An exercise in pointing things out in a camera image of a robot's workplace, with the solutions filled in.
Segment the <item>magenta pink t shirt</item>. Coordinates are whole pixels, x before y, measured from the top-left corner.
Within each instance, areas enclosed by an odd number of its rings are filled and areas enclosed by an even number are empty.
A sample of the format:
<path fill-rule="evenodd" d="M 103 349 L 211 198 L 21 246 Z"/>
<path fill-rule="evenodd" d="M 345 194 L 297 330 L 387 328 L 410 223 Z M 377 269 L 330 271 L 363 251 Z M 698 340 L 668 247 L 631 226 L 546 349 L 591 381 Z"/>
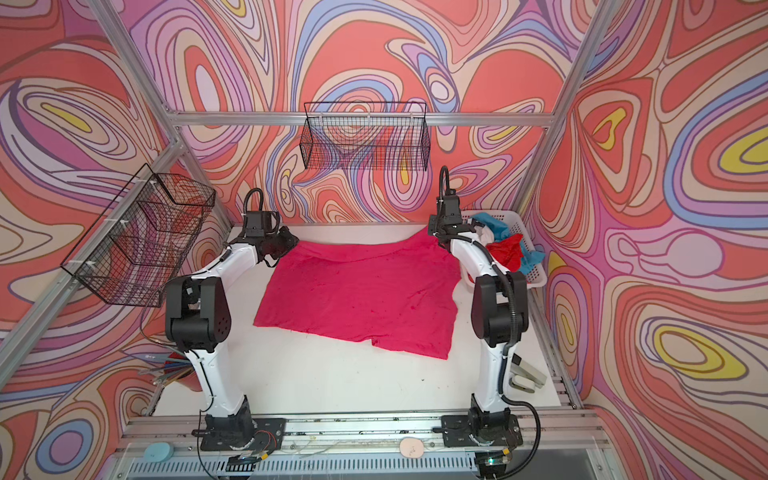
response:
<path fill-rule="evenodd" d="M 458 260 L 424 230 L 378 245 L 302 241 L 279 261 L 254 324 L 445 360 L 459 280 Z"/>

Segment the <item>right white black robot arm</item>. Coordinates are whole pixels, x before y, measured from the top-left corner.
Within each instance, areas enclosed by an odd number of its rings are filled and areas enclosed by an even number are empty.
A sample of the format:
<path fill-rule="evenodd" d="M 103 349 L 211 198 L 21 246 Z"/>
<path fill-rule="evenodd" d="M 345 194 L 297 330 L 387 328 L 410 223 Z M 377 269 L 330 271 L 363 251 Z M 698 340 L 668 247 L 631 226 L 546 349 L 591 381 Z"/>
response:
<path fill-rule="evenodd" d="M 504 385 L 509 357 L 528 328 L 525 278 L 497 262 L 463 219 L 446 166 L 439 171 L 436 213 L 430 216 L 428 233 L 458 260 L 463 277 L 473 277 L 470 324 L 480 341 L 480 364 L 468 410 L 469 437 L 481 446 L 502 442 L 513 450 L 522 438 Z"/>

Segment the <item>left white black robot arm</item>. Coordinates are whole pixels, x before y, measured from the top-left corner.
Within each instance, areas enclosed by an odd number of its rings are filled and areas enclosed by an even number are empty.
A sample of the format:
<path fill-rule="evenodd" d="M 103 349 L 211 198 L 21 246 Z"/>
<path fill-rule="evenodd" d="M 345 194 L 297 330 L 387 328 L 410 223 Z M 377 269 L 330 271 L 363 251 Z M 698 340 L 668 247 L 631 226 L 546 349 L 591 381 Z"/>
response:
<path fill-rule="evenodd" d="M 165 288 L 166 337 L 190 361 L 205 395 L 201 426 L 193 435 L 207 450 L 246 450 L 257 436 L 247 395 L 230 371 L 226 340 L 233 321 L 227 290 L 258 265 L 276 267 L 299 243 L 280 214 L 265 208 L 258 187 L 245 196 L 242 220 L 239 235 L 216 260 Z"/>

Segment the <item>teal t shirt in basket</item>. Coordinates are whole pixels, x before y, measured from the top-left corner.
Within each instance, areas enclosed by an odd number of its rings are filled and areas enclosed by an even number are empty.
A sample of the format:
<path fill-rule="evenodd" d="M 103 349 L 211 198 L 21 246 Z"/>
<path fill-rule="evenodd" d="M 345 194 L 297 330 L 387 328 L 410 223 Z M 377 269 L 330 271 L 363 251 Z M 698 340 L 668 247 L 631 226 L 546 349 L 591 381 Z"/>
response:
<path fill-rule="evenodd" d="M 521 234 L 517 232 L 513 225 L 503 221 L 499 218 L 495 218 L 493 215 L 486 212 L 477 213 L 471 216 L 470 223 L 475 228 L 475 231 L 480 236 L 480 243 L 486 248 L 486 245 L 494 242 L 504 240 L 512 235 Z M 531 274 L 537 265 L 539 265 L 545 255 L 542 252 L 531 250 L 527 247 L 524 236 L 521 242 L 524 259 L 522 260 L 522 266 L 519 271 L 523 275 Z"/>

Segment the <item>red t shirt in basket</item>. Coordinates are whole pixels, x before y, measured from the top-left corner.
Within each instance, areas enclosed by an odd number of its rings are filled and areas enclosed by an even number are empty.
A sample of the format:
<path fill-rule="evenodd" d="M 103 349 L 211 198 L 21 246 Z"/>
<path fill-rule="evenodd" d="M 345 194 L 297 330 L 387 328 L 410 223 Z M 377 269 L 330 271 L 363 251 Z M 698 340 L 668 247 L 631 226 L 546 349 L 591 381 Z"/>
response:
<path fill-rule="evenodd" d="M 486 249 L 498 263 L 508 270 L 519 271 L 524 259 L 522 241 L 523 236 L 515 234 L 504 240 L 486 245 Z"/>

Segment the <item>white plastic laundry basket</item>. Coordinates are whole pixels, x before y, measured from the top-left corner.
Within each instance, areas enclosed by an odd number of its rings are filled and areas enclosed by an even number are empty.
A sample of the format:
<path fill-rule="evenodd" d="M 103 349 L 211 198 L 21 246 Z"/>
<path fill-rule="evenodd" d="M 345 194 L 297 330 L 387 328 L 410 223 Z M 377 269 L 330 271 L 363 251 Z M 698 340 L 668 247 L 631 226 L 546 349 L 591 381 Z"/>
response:
<path fill-rule="evenodd" d="M 534 248 L 521 217 L 506 210 L 468 210 L 462 213 L 466 223 L 473 225 L 483 246 L 498 244 L 491 254 L 506 267 L 518 266 L 525 275 L 527 288 L 543 288 L 547 275 L 543 266 L 545 255 Z"/>

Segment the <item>red pencil cup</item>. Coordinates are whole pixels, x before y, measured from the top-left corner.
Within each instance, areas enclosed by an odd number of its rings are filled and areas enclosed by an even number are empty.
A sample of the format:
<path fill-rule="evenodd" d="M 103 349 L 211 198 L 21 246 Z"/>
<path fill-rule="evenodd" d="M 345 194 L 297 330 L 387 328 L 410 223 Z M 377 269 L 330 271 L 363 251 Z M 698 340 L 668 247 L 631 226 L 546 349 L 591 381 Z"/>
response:
<path fill-rule="evenodd" d="M 140 368 L 138 374 L 148 378 L 153 385 L 167 387 L 178 384 L 190 391 L 201 392 L 202 387 L 197 374 L 188 358 L 184 355 L 168 353 L 146 353 L 139 356 L 147 366 Z"/>

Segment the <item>grey stapler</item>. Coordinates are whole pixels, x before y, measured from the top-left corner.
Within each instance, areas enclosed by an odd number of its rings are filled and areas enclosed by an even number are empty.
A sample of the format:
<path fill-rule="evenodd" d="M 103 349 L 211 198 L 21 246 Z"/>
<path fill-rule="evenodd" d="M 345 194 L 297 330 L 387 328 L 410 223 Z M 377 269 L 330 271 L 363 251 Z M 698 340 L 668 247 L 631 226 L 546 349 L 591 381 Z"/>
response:
<path fill-rule="evenodd" d="M 517 354 L 511 356 L 509 373 L 509 385 L 516 390 L 527 393 L 534 393 L 536 390 L 542 389 L 547 381 L 547 376 L 542 371 Z"/>

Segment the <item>pink round disc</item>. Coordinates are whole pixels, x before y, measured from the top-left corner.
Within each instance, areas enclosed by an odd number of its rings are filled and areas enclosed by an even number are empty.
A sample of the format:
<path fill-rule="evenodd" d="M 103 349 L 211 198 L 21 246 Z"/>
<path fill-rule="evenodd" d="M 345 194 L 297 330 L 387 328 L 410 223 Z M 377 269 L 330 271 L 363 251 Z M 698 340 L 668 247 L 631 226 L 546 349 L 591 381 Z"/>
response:
<path fill-rule="evenodd" d="M 425 446 L 420 439 L 406 437 L 399 443 L 399 452 L 405 458 L 419 459 L 425 454 Z"/>

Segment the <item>light blue round disc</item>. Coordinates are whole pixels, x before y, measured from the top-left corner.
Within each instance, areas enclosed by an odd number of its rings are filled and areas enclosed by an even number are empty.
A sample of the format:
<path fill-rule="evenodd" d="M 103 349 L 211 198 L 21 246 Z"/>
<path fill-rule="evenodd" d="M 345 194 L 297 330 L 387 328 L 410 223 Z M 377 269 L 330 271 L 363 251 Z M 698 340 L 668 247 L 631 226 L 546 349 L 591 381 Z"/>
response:
<path fill-rule="evenodd" d="M 174 455 L 175 448 L 167 442 L 155 442 L 149 444 L 143 452 L 143 460 L 147 463 L 163 463 Z"/>

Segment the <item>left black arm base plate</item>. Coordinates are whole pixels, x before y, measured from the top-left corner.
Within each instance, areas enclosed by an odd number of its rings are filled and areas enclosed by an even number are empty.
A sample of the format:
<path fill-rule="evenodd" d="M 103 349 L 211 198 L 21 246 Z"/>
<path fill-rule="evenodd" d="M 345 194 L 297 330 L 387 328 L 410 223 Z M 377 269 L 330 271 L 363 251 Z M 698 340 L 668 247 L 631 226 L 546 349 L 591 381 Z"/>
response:
<path fill-rule="evenodd" d="M 235 420 L 211 420 L 212 425 L 200 436 L 204 452 L 280 450 L 287 424 L 285 418 L 252 418 L 251 426 Z"/>

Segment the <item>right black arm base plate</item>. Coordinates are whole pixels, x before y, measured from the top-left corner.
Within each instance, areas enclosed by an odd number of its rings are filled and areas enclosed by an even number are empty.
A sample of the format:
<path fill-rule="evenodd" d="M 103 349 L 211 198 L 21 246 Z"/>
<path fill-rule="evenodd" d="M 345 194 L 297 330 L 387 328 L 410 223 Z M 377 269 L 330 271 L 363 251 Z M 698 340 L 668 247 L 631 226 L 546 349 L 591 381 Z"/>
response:
<path fill-rule="evenodd" d="M 442 435 L 443 444 L 449 448 L 506 447 L 515 450 L 524 443 L 515 416 L 484 422 L 471 420 L 468 415 L 445 415 L 434 432 Z"/>

